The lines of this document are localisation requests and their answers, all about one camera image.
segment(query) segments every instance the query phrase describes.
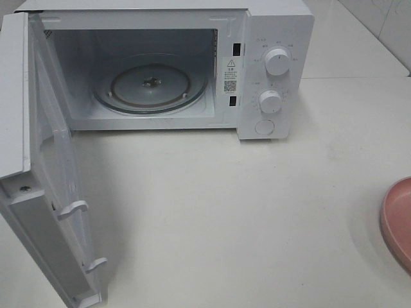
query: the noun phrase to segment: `white microwave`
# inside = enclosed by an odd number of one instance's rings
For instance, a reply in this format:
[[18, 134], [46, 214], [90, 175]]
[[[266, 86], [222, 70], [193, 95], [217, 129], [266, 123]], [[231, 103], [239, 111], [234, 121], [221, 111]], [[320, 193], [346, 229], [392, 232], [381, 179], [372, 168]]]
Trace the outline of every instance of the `white microwave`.
[[0, 210], [68, 307], [101, 301], [73, 130], [287, 136], [301, 0], [29, 0], [0, 36]]

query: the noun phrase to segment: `label sticker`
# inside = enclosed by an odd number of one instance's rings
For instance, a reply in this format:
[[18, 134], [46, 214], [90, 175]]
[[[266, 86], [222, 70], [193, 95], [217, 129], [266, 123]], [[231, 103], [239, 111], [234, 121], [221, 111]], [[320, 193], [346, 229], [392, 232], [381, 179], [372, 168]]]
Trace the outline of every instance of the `label sticker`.
[[240, 58], [224, 57], [222, 59], [222, 89], [224, 94], [236, 94], [240, 82]]

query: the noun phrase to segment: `pink bowl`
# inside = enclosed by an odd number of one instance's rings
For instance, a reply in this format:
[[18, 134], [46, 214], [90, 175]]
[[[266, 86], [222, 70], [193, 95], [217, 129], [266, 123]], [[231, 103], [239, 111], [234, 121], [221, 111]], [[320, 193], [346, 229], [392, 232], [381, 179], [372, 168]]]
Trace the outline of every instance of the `pink bowl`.
[[385, 195], [381, 231], [392, 253], [411, 273], [411, 177], [395, 183]]

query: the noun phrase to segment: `timer knob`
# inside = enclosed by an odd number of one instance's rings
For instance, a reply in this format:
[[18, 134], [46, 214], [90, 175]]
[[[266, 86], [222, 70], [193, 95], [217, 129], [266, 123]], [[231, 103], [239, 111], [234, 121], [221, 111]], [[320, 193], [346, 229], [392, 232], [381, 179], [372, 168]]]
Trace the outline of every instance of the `timer knob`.
[[274, 114], [281, 109], [282, 99], [277, 91], [265, 91], [259, 96], [259, 107], [265, 114]]
[[279, 76], [290, 69], [290, 56], [286, 49], [278, 47], [265, 55], [265, 69], [273, 76]]

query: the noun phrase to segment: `microwave door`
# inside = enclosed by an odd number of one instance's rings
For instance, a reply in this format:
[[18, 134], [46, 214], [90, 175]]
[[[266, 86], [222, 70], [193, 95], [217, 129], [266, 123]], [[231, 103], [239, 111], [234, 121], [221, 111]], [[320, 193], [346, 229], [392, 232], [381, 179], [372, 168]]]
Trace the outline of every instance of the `microwave door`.
[[101, 301], [88, 204], [39, 18], [6, 15], [0, 34], [0, 211], [68, 307]]

